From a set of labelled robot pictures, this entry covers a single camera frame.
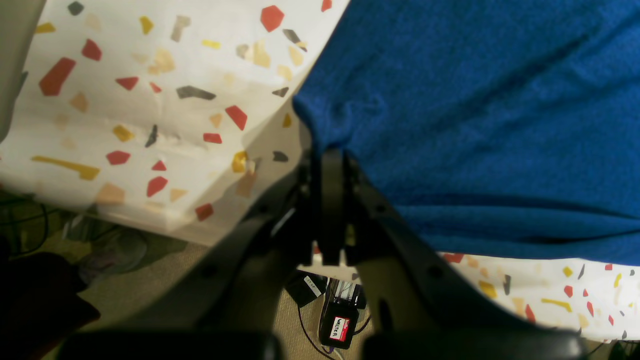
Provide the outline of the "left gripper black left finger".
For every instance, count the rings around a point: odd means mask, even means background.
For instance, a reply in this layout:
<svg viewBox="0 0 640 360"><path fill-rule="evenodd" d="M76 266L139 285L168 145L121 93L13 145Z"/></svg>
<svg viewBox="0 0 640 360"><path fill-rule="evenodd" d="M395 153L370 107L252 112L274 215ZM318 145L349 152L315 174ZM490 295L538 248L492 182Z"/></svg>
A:
<svg viewBox="0 0 640 360"><path fill-rule="evenodd" d="M60 360L283 360L281 292L313 259L322 155L307 152L170 290L103 330L69 337Z"/></svg>

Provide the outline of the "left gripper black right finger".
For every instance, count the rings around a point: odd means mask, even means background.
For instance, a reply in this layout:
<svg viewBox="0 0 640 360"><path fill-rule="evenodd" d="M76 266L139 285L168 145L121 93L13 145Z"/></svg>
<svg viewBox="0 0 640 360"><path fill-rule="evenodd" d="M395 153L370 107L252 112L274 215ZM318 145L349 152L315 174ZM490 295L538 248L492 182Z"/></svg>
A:
<svg viewBox="0 0 640 360"><path fill-rule="evenodd" d="M354 267L375 333L363 360L585 360L575 332L519 319L425 244L354 159L322 156L322 263Z"/></svg>

